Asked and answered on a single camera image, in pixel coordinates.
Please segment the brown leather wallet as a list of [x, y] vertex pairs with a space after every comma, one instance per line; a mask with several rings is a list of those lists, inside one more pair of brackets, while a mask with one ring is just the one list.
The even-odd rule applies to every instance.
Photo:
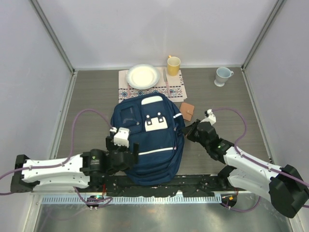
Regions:
[[195, 107], [191, 104], [182, 102], [180, 106], [180, 112], [186, 121], [191, 121], [192, 116], [194, 114]]

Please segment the navy blue student backpack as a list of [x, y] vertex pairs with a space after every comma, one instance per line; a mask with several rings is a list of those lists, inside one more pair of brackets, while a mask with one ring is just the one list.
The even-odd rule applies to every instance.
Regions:
[[151, 93], [123, 100], [114, 108], [111, 125], [129, 129], [130, 150], [139, 144], [138, 162], [125, 170], [135, 184], [153, 186], [174, 178], [182, 159], [185, 123], [168, 97]]

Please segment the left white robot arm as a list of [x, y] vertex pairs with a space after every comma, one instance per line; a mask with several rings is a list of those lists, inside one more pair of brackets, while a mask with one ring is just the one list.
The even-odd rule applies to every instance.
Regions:
[[26, 155], [18, 155], [10, 191], [25, 193], [77, 188], [97, 193], [106, 176], [132, 169], [138, 163], [139, 143], [121, 143], [110, 136], [106, 143], [106, 151], [91, 149], [69, 159], [32, 160]]

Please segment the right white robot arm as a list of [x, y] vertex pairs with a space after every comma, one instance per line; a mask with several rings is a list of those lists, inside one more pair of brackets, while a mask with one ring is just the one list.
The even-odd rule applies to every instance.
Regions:
[[186, 138], [202, 145], [207, 154], [226, 166], [219, 172], [224, 191], [244, 189], [268, 200], [283, 216], [294, 218], [309, 199], [309, 185], [298, 170], [260, 160], [222, 139], [210, 122], [196, 120], [183, 129]]

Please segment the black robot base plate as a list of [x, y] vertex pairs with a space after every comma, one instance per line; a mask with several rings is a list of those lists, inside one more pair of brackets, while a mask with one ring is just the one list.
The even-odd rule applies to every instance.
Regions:
[[210, 174], [177, 175], [170, 182], [140, 186], [125, 175], [114, 175], [105, 178], [105, 189], [112, 197], [173, 197], [182, 192], [184, 197], [214, 196], [215, 192], [235, 191], [221, 178]]

